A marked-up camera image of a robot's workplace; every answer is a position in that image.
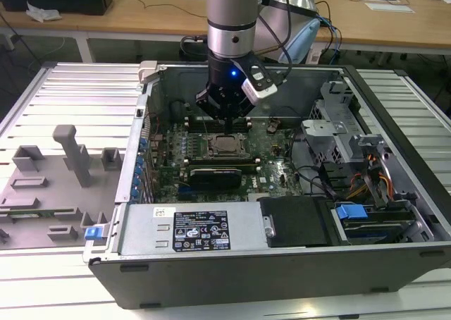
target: metal slotted surface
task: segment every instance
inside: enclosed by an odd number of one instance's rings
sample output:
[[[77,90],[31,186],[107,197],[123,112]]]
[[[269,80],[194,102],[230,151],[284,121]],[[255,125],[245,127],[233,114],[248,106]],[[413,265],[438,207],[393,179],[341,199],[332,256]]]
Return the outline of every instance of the metal slotted surface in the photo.
[[[392,70],[358,70],[429,168],[451,193],[451,122],[408,78]],[[360,114],[373,133],[377,127]]]
[[[58,124],[77,128],[75,139],[90,154],[104,147],[125,153],[137,98],[137,64],[59,63],[46,71],[0,135],[0,191],[16,168],[21,145],[37,145],[43,155],[63,154],[52,134]]]

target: gray plastic post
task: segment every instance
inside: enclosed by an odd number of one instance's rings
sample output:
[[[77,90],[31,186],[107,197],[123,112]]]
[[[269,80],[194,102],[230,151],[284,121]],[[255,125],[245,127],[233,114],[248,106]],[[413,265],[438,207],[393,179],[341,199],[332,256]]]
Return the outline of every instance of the gray plastic post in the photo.
[[[7,213],[2,213],[0,214],[0,223],[14,223],[14,219],[11,218]]]
[[[58,220],[81,220],[83,213],[78,207],[73,207],[70,212],[55,212],[55,218]]]
[[[105,171],[120,171],[122,168],[122,159],[119,149],[106,147],[101,152],[101,163]]]
[[[0,209],[37,209],[39,199],[23,198],[23,199],[3,199],[0,202]]]
[[[9,238],[9,234],[0,228],[0,242],[6,244],[6,238]]]
[[[97,223],[108,223],[104,212],[99,213],[99,217],[97,218]]]
[[[80,154],[80,149],[75,141],[76,132],[74,125],[58,125],[55,127],[53,137],[63,147],[80,186],[89,187],[91,185],[91,175],[88,171],[89,163],[84,162]]]
[[[82,221],[80,222],[80,228],[82,230],[94,225],[94,222],[92,221],[91,217],[89,216],[89,213],[84,212]]]
[[[13,156],[13,161],[20,172],[37,172],[35,160],[42,160],[41,151],[38,146],[19,146]]]
[[[53,241],[58,240],[77,240],[78,232],[72,225],[49,226],[47,235]]]

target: power supply label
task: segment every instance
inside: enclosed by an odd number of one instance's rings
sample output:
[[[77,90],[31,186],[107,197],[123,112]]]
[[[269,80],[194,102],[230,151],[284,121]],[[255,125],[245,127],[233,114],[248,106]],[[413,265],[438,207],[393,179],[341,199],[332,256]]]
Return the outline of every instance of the power supply label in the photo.
[[[227,211],[176,212],[173,230],[176,252],[230,249]]]

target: wooden desk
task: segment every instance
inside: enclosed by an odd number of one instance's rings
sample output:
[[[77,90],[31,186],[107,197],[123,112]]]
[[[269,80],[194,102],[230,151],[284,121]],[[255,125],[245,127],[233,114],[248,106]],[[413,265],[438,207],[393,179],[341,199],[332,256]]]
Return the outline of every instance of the wooden desk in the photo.
[[[372,11],[364,1],[324,1],[342,32],[343,49],[451,54],[451,4],[444,1],[401,0],[415,13]],[[328,15],[325,4],[318,8],[322,16]],[[320,43],[324,37],[330,39],[330,33],[322,28],[313,46],[316,53],[324,48]]]
[[[82,60],[93,62],[89,39],[132,39],[180,41],[185,35],[205,34],[205,0],[114,0],[104,16],[63,13],[63,19],[38,23],[24,13],[2,11],[7,21],[22,35],[72,37]],[[324,0],[330,4],[333,24],[340,28],[343,49],[424,54],[451,54],[451,4],[433,0],[404,0],[415,13],[372,11],[363,1]],[[173,4],[193,16],[171,5]],[[327,15],[325,4],[320,14]],[[0,34],[11,34],[2,27]],[[320,29],[312,56],[321,53],[330,33]]]

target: black cable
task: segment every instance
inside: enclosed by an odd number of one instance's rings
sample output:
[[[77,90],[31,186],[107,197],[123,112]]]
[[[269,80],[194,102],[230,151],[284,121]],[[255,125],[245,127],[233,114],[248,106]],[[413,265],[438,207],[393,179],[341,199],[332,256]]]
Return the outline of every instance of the black cable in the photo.
[[[338,44],[338,51],[339,51],[341,44],[343,43],[343,35],[338,27],[334,26],[334,28],[340,33],[340,43]]]
[[[329,19],[329,22],[332,23],[332,18],[331,18],[331,16],[330,16],[330,6],[329,6],[329,3],[328,3],[327,1],[318,1],[318,2],[316,2],[315,4],[318,5],[318,4],[322,4],[322,3],[324,3],[324,4],[327,6],[327,11],[328,11],[328,14],[329,14],[329,17],[328,17],[327,19]]]
[[[315,179],[321,180],[321,179],[319,178],[319,176],[313,177],[313,178],[311,179],[311,183],[310,183],[310,195],[313,194],[313,182],[315,181]]]
[[[443,63],[442,61],[434,61],[434,60],[432,60],[432,59],[430,59],[430,58],[428,58],[426,56],[423,56],[422,54],[418,54],[418,57],[420,57],[423,60],[430,61],[431,63],[436,63],[436,64],[442,64]]]
[[[319,58],[321,58],[327,51],[329,51],[330,46],[331,46],[332,43],[333,43],[333,31],[332,31],[332,29],[330,28],[330,26],[328,26],[327,28],[328,28],[328,30],[329,30],[329,32],[330,32],[330,40],[329,40],[329,44],[327,44],[327,47],[324,49],[324,51],[321,52],[321,54],[319,55]]]
[[[146,5],[146,3],[143,2],[142,0],[137,0],[137,1],[139,1],[142,4],[144,10],[146,8],[150,8],[152,6],[172,6],[173,8],[178,8],[179,10],[181,10],[183,12],[186,12],[186,13],[190,14],[191,16],[195,16],[195,17],[199,17],[199,18],[206,18],[206,16],[197,15],[196,13],[189,12],[188,10],[185,10],[184,8],[181,8],[181,7],[176,6],[174,4],[149,4],[149,5]]]
[[[297,112],[294,108],[292,108],[292,107],[289,106],[289,105],[277,106],[276,108],[277,108],[277,109],[289,109],[289,110],[293,111],[293,112],[296,114],[296,116],[297,116],[298,118],[301,118],[301,119],[302,119],[302,116],[299,114],[299,112]]]
[[[11,31],[13,31],[14,34],[15,34],[17,37],[19,37],[19,40],[22,42],[22,44],[25,45],[25,47],[27,48],[28,52],[30,52],[30,54],[33,56],[33,58],[36,59],[36,62],[39,64],[39,66],[41,66],[41,65],[42,65],[42,64],[41,64],[41,61],[36,57],[36,55],[33,53],[33,51],[32,51],[31,48],[28,46],[28,44],[25,43],[25,40],[23,40],[22,36],[19,35],[19,34],[17,33],[17,31],[14,30],[14,28],[8,23],[8,21],[4,18],[3,14],[1,13],[1,11],[0,11],[0,17],[1,17],[1,19],[5,22],[6,26],[8,26],[8,27],[11,29]]]
[[[16,88],[17,93],[18,93],[17,95],[19,95],[19,94],[20,94],[19,87],[17,86],[17,84],[16,84],[16,82],[14,81],[13,77],[12,77],[11,74],[9,73],[7,67],[5,67],[5,65],[3,65],[3,63],[2,63],[1,61],[0,61],[0,66],[1,66],[1,68],[3,68],[3,69],[5,70],[6,76],[7,76],[7,77],[9,78],[9,80],[11,81],[11,84],[13,84],[13,86]]]
[[[269,31],[269,33],[271,33],[271,36],[273,36],[274,40],[277,42],[277,44],[280,46],[280,48],[282,49],[283,53],[287,57],[288,69],[286,70],[285,74],[283,75],[283,77],[286,78],[290,74],[290,72],[291,72],[291,70],[293,68],[293,60],[291,59],[290,54],[288,53],[288,51],[285,48],[285,46],[282,44],[280,39],[277,37],[276,33],[273,31],[273,29],[271,29],[269,24],[263,19],[263,17],[261,17],[261,15],[259,15],[259,20],[263,23],[263,25],[265,25],[266,29]]]
[[[446,65],[446,69],[449,71],[450,66],[448,65],[448,61],[446,60],[445,56],[442,55],[442,57],[443,57],[443,61],[445,62],[445,65]]]
[[[17,93],[13,93],[13,92],[11,92],[11,91],[9,91],[9,90],[7,90],[7,89],[4,89],[4,88],[2,88],[2,87],[0,87],[0,91],[3,91],[3,92],[5,92],[6,94],[9,94],[9,95],[11,95],[11,96],[13,96],[13,97],[19,97],[19,94],[17,94]]]
[[[283,41],[282,45],[285,46],[288,41],[291,38],[291,9],[290,9],[290,0],[285,0],[286,2],[286,10],[287,10],[287,14],[288,14],[288,33],[287,33],[287,37],[285,38],[285,40]]]
[[[197,52],[191,52],[191,51],[188,51],[186,48],[185,48],[185,42],[187,41],[187,40],[192,40],[193,42],[198,42],[199,40],[202,40],[203,41],[203,43],[206,43],[206,35],[200,35],[200,36],[184,36],[182,39],[181,39],[181,41],[180,41],[180,49],[183,51],[183,53],[184,54],[187,54],[187,55],[191,55],[191,56],[196,56],[196,57],[206,57],[207,56],[207,54],[205,54],[205,53],[197,53]]]

